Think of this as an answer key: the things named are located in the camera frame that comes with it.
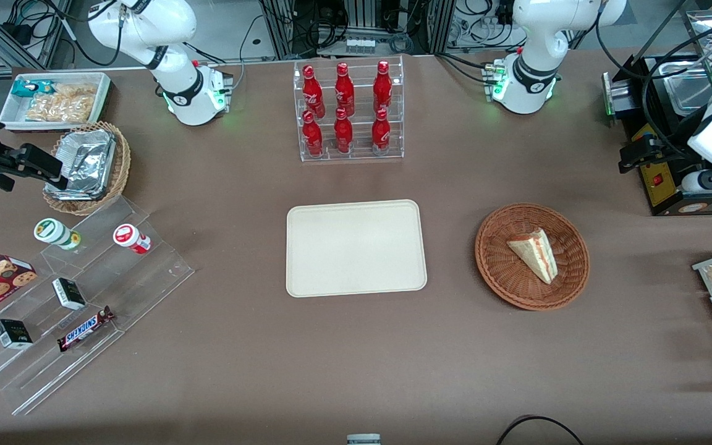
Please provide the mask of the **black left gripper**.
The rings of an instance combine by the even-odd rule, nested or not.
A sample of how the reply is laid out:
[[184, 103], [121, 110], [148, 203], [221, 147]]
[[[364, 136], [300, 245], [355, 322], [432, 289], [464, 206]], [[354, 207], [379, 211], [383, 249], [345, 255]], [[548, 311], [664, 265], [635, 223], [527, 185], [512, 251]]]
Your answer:
[[622, 147], [619, 173], [649, 166], [649, 164], [671, 164], [674, 169], [689, 169], [703, 166], [703, 157], [687, 145], [659, 143], [656, 138], [637, 138]]

